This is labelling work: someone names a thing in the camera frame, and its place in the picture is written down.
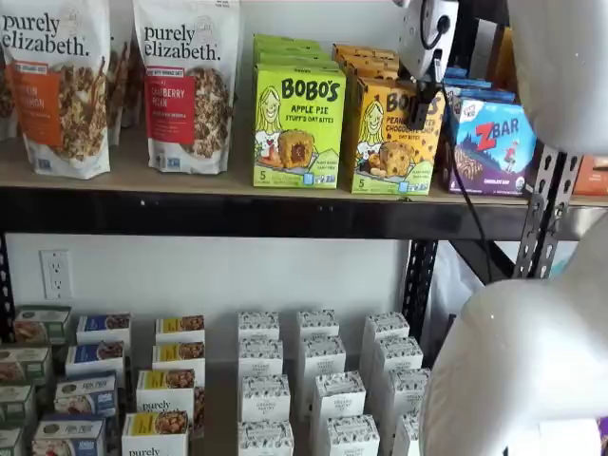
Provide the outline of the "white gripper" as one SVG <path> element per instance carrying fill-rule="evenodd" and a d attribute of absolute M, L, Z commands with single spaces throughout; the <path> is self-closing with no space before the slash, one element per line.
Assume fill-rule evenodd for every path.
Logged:
<path fill-rule="evenodd" d="M 416 95 L 410 110 L 410 127 L 424 128 L 428 114 L 443 112 L 443 80 L 451 52 L 459 11 L 458 1 L 402 2 L 403 21 L 398 53 L 401 63 L 415 80 Z"/>

